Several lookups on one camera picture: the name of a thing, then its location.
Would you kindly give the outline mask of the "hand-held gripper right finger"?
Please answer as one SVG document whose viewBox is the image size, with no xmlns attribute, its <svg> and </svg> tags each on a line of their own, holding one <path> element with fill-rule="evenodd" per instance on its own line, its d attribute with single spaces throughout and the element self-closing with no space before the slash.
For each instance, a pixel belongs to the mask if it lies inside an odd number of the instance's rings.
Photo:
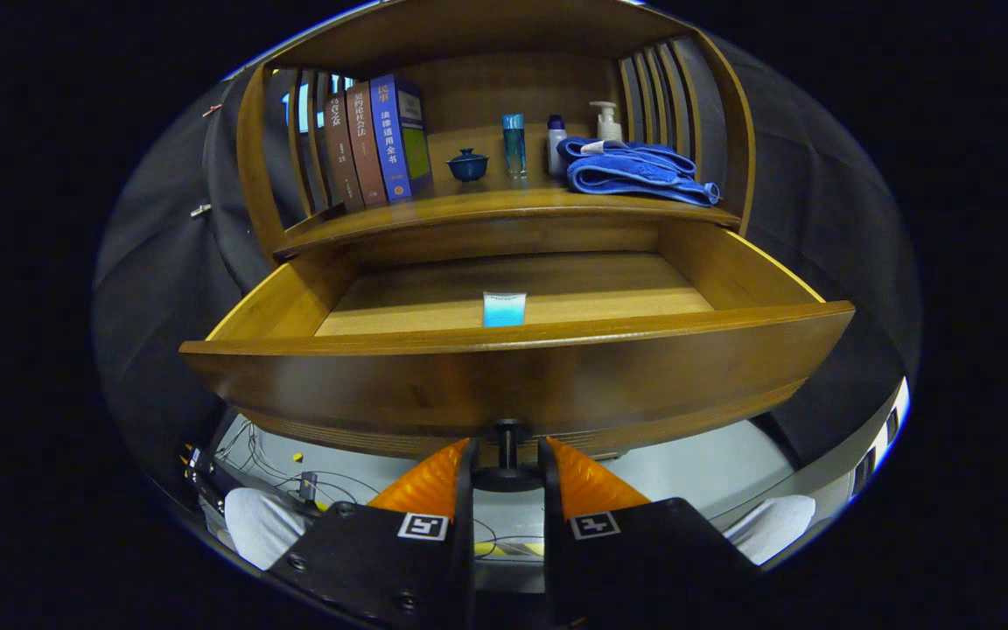
<svg viewBox="0 0 1008 630">
<path fill-rule="evenodd" d="M 549 612 L 573 629 L 692 629 L 759 566 L 688 500 L 651 500 L 595 459 L 539 442 Z"/>
</svg>

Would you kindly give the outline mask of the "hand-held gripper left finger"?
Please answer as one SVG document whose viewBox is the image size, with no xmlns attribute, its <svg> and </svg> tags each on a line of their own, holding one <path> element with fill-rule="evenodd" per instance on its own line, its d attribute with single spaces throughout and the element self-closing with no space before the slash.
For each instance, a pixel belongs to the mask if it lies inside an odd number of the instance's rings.
<svg viewBox="0 0 1008 630">
<path fill-rule="evenodd" d="M 476 439 L 460 439 L 367 505 L 333 503 L 269 579 L 354 627 L 468 629 L 476 462 Z"/>
</svg>

